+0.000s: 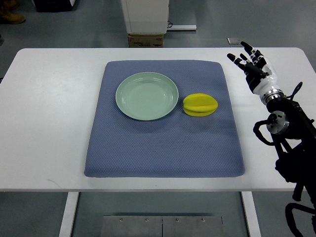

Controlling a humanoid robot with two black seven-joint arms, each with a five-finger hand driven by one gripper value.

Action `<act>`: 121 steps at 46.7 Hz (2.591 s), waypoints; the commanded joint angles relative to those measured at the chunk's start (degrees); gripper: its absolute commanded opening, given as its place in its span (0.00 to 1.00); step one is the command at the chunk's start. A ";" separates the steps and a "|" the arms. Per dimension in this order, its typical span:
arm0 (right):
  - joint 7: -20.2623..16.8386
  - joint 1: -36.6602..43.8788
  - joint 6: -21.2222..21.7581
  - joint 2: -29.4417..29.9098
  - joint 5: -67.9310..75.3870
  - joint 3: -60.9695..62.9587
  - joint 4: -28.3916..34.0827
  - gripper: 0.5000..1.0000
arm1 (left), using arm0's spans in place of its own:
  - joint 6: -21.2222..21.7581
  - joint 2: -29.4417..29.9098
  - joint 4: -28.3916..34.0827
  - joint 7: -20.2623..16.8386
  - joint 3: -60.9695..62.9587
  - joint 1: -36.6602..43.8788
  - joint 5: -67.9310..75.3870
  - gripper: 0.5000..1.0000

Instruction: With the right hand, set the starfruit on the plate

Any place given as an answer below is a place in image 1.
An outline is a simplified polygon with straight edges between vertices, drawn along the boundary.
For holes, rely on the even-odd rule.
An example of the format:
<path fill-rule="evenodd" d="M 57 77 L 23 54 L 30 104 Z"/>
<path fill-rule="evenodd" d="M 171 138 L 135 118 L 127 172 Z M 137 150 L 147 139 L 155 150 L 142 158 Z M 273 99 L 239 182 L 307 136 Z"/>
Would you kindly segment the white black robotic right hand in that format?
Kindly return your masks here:
<path fill-rule="evenodd" d="M 280 90 L 275 70 L 269 60 L 248 43 L 241 41 L 240 44 L 249 58 L 244 54 L 236 57 L 231 53 L 227 57 L 244 72 L 250 91 L 263 98 L 269 91 Z"/>

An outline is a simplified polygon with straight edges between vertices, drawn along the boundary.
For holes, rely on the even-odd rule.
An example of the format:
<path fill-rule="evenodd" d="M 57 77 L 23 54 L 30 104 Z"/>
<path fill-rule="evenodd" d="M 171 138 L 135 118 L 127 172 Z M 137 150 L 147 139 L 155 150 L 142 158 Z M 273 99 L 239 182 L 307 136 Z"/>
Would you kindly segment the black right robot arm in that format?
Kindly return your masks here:
<path fill-rule="evenodd" d="M 253 132 L 260 141 L 276 149 L 278 160 L 275 169 L 286 180 L 296 186 L 292 198 L 285 208 L 285 217 L 291 232 L 302 236 L 297 229 L 293 210 L 312 215 L 312 225 L 316 225 L 316 208 L 299 204 L 303 190 L 316 203 L 316 128 L 314 120 L 307 117 L 294 95 L 300 90 L 300 82 L 290 96 L 273 90 L 264 99 L 270 115 L 266 120 L 255 123 Z"/>

